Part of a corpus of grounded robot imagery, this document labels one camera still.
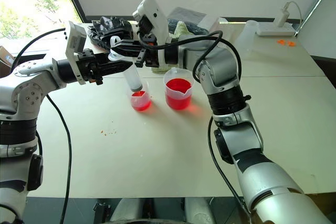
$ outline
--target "table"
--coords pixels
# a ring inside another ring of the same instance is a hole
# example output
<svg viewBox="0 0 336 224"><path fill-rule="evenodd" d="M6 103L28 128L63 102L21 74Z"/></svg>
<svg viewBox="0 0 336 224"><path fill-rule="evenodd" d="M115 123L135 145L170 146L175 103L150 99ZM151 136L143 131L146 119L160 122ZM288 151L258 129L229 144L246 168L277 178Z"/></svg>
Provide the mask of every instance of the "table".
<svg viewBox="0 0 336 224"><path fill-rule="evenodd" d="M336 90L296 39L294 48L277 39L256 37L253 52L243 59L241 88L252 96L265 154L305 193L336 191ZM139 74L153 101L141 113L130 106L121 74L105 77L100 86L72 83L51 93L71 133L70 197L231 196L209 154L211 110L201 86L195 84L192 104L177 112L165 103L163 75L148 68ZM29 195L64 197L65 130L48 102L37 123L44 182ZM220 165L241 194L234 167Z"/></svg>

